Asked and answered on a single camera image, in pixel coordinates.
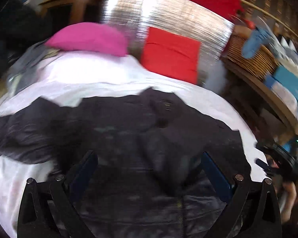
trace bolt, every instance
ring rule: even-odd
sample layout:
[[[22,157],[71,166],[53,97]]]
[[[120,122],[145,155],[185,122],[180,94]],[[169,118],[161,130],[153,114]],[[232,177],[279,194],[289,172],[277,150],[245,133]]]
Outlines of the bolt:
[[[272,183],[272,182],[271,182],[271,179],[266,178],[266,179],[265,179],[265,183],[267,183],[267,184],[271,184],[271,183]]]
[[[243,181],[244,180],[244,177],[242,175],[236,175],[235,178],[236,178],[237,181]]]
[[[64,175],[57,175],[57,177],[55,178],[55,180],[57,181],[61,181],[64,179]]]
[[[32,177],[30,177],[30,178],[27,179],[27,184],[30,184],[32,182],[33,182],[33,178]]]

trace white sheet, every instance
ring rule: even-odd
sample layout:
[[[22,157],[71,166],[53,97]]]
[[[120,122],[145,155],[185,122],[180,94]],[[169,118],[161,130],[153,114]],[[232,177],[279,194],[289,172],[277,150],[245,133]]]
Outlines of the white sheet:
[[[174,92],[187,105],[225,122],[233,130],[238,129],[245,156],[252,167],[252,180],[262,181],[266,178],[264,171],[254,163],[255,158],[266,162],[264,154],[254,147],[256,143],[254,135],[239,114],[223,98],[193,84],[151,73],[131,56],[122,59],[122,64],[107,64],[110,71],[107,68],[95,67],[92,63],[82,68],[80,62],[84,61],[83,57],[86,54],[88,57],[98,56],[90,52],[67,52],[65,53],[67,56],[61,56],[54,61],[54,64],[42,68],[41,81],[26,88],[15,97],[5,100],[0,105],[0,116],[17,112],[40,96],[60,106],[74,107],[84,97],[119,97],[139,94],[142,90],[153,87],[164,92]],[[78,56],[81,60],[76,58],[74,61],[77,65],[73,63],[67,68],[66,65],[71,61],[69,58],[73,56]],[[124,83],[117,84],[119,74],[123,74]],[[37,181],[44,181],[52,168],[52,162],[25,165],[0,157],[0,224],[11,238],[16,238],[18,211],[26,179],[34,177]]]

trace gold zipper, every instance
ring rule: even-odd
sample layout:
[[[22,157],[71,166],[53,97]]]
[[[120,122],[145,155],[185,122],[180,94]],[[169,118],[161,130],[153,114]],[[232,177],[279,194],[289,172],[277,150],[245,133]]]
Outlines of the gold zipper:
[[[184,237],[184,225],[183,225],[183,202],[182,198],[178,198],[177,206],[179,210],[179,224],[180,224],[180,238]]]

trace gray cloth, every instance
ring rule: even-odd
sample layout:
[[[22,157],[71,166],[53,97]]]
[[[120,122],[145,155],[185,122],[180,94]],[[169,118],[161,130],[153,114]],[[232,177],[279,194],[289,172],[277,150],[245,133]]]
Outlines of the gray cloth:
[[[10,67],[7,87],[10,96],[35,83],[37,80],[37,64],[48,54],[49,48],[45,41],[38,42],[29,47],[26,52]]]

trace pink cloth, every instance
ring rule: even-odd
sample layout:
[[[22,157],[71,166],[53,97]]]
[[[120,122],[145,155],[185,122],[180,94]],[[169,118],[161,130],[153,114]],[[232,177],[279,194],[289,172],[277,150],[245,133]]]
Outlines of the pink cloth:
[[[64,51],[94,51],[123,57],[128,42],[124,34],[105,24],[82,22],[55,33],[46,46]]]

